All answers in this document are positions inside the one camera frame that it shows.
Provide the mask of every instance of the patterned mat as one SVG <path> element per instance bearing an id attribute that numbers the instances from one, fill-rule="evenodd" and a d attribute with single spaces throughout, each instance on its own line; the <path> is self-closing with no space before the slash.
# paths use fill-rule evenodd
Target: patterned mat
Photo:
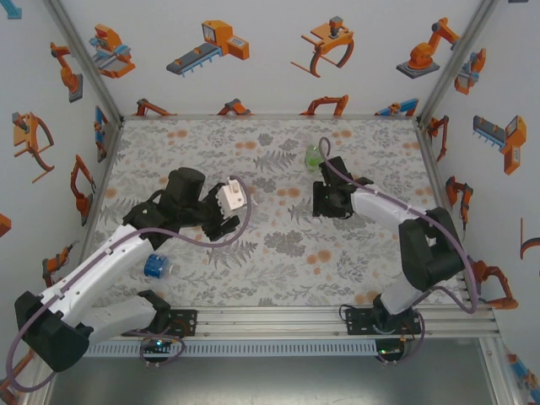
<path id="1" fill-rule="evenodd" d="M 355 178 L 366 176 L 413 205 L 435 205 L 412 121 L 127 121 L 94 248 L 181 166 L 206 175 L 203 195 L 228 175 L 241 176 L 256 205 L 246 233 L 233 245 L 212 250 L 168 240 L 159 249 L 174 263 L 166 278 L 146 278 L 139 263 L 98 304 L 144 289 L 174 306 L 370 303 L 401 272 L 397 235 L 362 215 L 311 216 L 312 183 L 321 174 L 307 170 L 305 150 L 323 135 L 332 141 L 332 156 L 342 156 Z M 199 228 L 181 232 L 206 240 Z M 444 285 L 457 291 L 454 279 Z M 440 294 L 426 302 L 451 303 Z"/>

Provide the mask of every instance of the leaf print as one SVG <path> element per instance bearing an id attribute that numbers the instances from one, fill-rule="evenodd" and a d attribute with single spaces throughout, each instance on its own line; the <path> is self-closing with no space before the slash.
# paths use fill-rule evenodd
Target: leaf print
<path id="1" fill-rule="evenodd" d="M 294 139 L 287 139 L 285 142 L 283 142 L 281 145 L 278 146 L 278 148 L 284 150 L 285 152 L 290 152 L 294 148 L 298 146 L 298 141 L 295 141 Z"/>
<path id="2" fill-rule="evenodd" d="M 224 158 L 227 156 L 225 152 L 218 152 L 216 150 L 202 150 L 198 153 L 199 156 L 201 156 L 204 159 L 217 159 L 217 158 Z"/>
<path id="3" fill-rule="evenodd" d="M 225 291 L 220 291 L 219 296 L 225 298 L 226 300 L 241 300 L 245 296 L 253 296 L 256 292 L 257 289 L 248 289 L 247 287 L 228 287 Z"/>
<path id="4" fill-rule="evenodd" d="M 298 205 L 292 205 L 291 208 L 287 208 L 290 213 L 290 218 L 296 220 L 296 224 L 300 225 L 300 220 L 304 220 L 308 224 L 311 224 L 313 219 L 313 206 L 311 204 L 311 197 L 307 200 L 302 198 L 302 201 Z"/>
<path id="5" fill-rule="evenodd" d="M 274 304 L 271 298 L 261 298 L 257 306 L 278 306 L 278 304 Z"/>
<path id="6" fill-rule="evenodd" d="M 255 169 L 260 168 L 261 172 L 264 172 L 264 169 L 268 169 L 271 172 L 274 172 L 275 169 L 285 170 L 293 163 L 296 158 L 296 154 L 290 154 L 288 152 L 277 152 L 273 150 L 272 152 L 267 151 L 264 156 L 257 156 L 253 160 L 255 163 Z"/>
<path id="7" fill-rule="evenodd" d="M 315 287 L 315 285 L 312 285 L 310 287 L 300 285 L 299 289 L 292 288 L 291 290 L 285 291 L 284 293 L 275 294 L 273 298 L 275 300 L 292 300 L 292 301 L 295 301 L 298 298 L 306 298 L 313 287 Z"/>
<path id="8" fill-rule="evenodd" d="M 253 186 L 261 188 L 264 192 L 275 192 L 276 191 L 276 182 L 273 178 L 257 177 L 253 181 Z"/>
<path id="9" fill-rule="evenodd" d="M 117 199 L 110 203 L 107 209 L 104 209 L 101 212 L 100 221 L 103 220 L 105 226 L 107 226 L 108 221 L 112 221 L 114 224 L 121 224 L 124 215 L 126 215 L 135 204 L 137 204 L 137 202 L 130 198 L 124 197 L 122 200 Z"/>
<path id="10" fill-rule="evenodd" d="M 343 287 L 339 285 L 338 283 L 334 284 L 321 284 L 318 285 L 316 288 L 317 291 L 321 291 L 324 295 L 334 297 L 339 295 L 340 297 L 344 297 L 345 295 L 353 295 L 354 291 L 350 287 Z"/>
<path id="11" fill-rule="evenodd" d="M 217 288 L 215 286 L 210 287 L 209 289 L 205 289 L 203 291 L 199 291 L 197 295 L 195 295 L 195 298 L 191 300 L 190 306 L 206 306 L 211 305 L 213 302 L 213 299 L 216 296 Z"/>
<path id="12" fill-rule="evenodd" d="M 341 251 L 341 255 L 337 261 L 337 275 L 351 283 L 362 283 L 368 262 L 366 258 L 361 258 L 357 262 L 353 262 L 346 251 Z"/>
<path id="13" fill-rule="evenodd" d="M 206 252 L 208 261 L 213 262 L 215 268 L 218 268 L 218 262 L 230 268 L 230 262 L 238 267 L 242 267 L 242 262 L 247 262 L 247 257 L 251 259 L 251 254 L 257 248 L 258 243 L 236 241 L 232 245 L 227 245 L 219 249 L 211 249 Z"/>
<path id="14" fill-rule="evenodd" d="M 233 143 L 235 141 L 235 135 L 233 133 L 226 133 L 224 128 L 211 131 L 207 140 L 212 144 L 213 148 L 221 148 L 227 143 Z"/>
<path id="15" fill-rule="evenodd" d="M 276 267 L 259 268 L 251 266 L 244 273 L 242 281 L 249 281 L 251 286 L 274 287 L 276 289 L 286 289 L 291 278 L 298 277 L 294 264 L 279 263 Z"/>
<path id="16" fill-rule="evenodd" d="M 259 138 L 257 138 L 257 140 L 259 141 L 261 146 L 268 146 L 272 143 L 273 137 L 270 136 L 270 134 L 268 133 L 262 133 L 261 135 L 259 135 Z"/>
<path id="17" fill-rule="evenodd" d="M 201 272 L 200 270 L 194 270 L 190 274 L 187 275 L 177 275 L 177 277 L 180 280 L 187 281 L 189 284 L 192 284 L 194 286 L 198 286 L 199 284 L 204 284 L 206 286 L 209 286 L 208 282 L 212 280 L 220 280 L 222 278 L 222 274 L 213 271 L 213 272 Z"/>
<path id="18" fill-rule="evenodd" d="M 301 170 L 287 170 L 286 173 L 283 173 L 282 175 L 275 175 L 273 178 L 274 180 L 298 180 L 299 177 L 307 175 L 306 169 Z"/>
<path id="19" fill-rule="evenodd" d="M 317 242 L 320 242 L 321 240 L 324 240 L 325 242 L 335 242 L 337 239 L 335 235 L 329 235 L 327 232 L 317 232 L 316 230 L 313 230 L 313 229 L 298 229 L 298 230 L 308 240 L 316 240 Z"/>
<path id="20" fill-rule="evenodd" d="M 266 247 L 275 248 L 277 253 L 284 253 L 289 257 L 300 257 L 304 254 L 305 246 L 301 245 L 302 234 L 291 230 L 288 234 L 274 232 L 264 237 Z"/>

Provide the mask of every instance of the plastic bottle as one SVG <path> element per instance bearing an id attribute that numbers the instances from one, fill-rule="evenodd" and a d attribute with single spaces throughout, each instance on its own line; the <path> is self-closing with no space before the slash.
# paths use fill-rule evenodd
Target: plastic bottle
<path id="1" fill-rule="evenodd" d="M 152 278 L 163 278 L 171 271 L 171 264 L 166 256 L 152 254 L 144 263 L 144 275 Z"/>
<path id="2" fill-rule="evenodd" d="M 304 163 L 305 167 L 307 167 L 307 170 L 309 171 L 319 170 L 319 164 L 324 161 L 321 157 L 321 153 L 319 152 L 319 147 L 317 146 L 318 141 L 319 140 L 315 136 L 311 135 L 310 141 L 305 148 Z"/>

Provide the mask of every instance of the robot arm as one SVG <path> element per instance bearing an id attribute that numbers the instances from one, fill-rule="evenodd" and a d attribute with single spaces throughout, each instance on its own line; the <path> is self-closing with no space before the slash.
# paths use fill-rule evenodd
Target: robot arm
<path id="1" fill-rule="evenodd" d="M 133 329 L 152 333 L 165 330 L 170 305 L 152 291 L 105 308 L 91 306 L 124 270 L 148 257 L 171 237 L 152 231 L 129 237 L 133 232 L 161 228 L 177 233 L 180 228 L 201 225 L 214 241 L 235 230 L 240 220 L 233 212 L 246 203 L 239 182 L 219 183 L 199 201 L 204 181 L 205 176 L 196 170 L 173 170 L 167 187 L 133 207 L 123 225 L 67 277 L 38 296 L 27 291 L 16 300 L 21 329 L 43 305 L 58 297 L 23 336 L 54 371 L 74 365 L 89 345 L 121 333 Z M 69 289 L 64 288 L 66 285 L 70 285 Z"/>
<path id="2" fill-rule="evenodd" d="M 328 161 L 352 178 L 340 157 Z M 426 291 L 459 273 L 464 267 L 462 260 L 439 230 L 408 210 L 377 197 L 375 186 L 371 186 L 375 194 L 357 189 L 329 170 L 326 163 L 320 167 L 325 182 L 313 183 L 313 216 L 347 219 L 359 213 L 399 235 L 403 274 L 374 299 L 372 311 L 373 324 L 383 332 L 391 331 L 401 325 L 402 318 Z M 363 186 L 373 184 L 364 177 L 357 182 Z M 457 239 L 451 216 L 445 209 L 414 209 L 443 225 Z"/>

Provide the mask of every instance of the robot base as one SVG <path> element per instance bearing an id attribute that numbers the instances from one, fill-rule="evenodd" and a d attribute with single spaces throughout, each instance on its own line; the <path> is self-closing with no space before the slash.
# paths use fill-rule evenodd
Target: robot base
<path id="1" fill-rule="evenodd" d="M 81 100 L 83 98 L 83 75 L 78 74 L 78 89 L 75 93 L 69 93 L 69 102 L 74 103 L 77 100 Z"/>
<path id="2" fill-rule="evenodd" d="M 411 69 L 408 66 L 408 62 L 404 62 L 396 66 L 397 70 L 410 78 L 419 78 L 420 76 L 424 76 L 428 73 L 434 72 L 435 70 L 439 70 L 439 68 L 440 66 L 435 62 L 431 63 L 431 66 L 422 70 Z"/>
<path id="3" fill-rule="evenodd" d="M 419 335 L 422 332 L 420 320 L 411 310 L 406 312 L 399 315 L 400 317 L 403 315 L 400 323 L 406 324 L 410 328 L 411 333 Z M 381 336 L 381 332 L 377 332 L 374 329 L 375 318 L 373 317 L 373 308 L 348 308 L 344 311 L 344 314 L 347 322 L 347 334 L 349 336 Z M 389 336 L 400 336 L 402 334 L 401 328 L 396 328 L 393 332 L 383 332 L 382 335 Z"/>

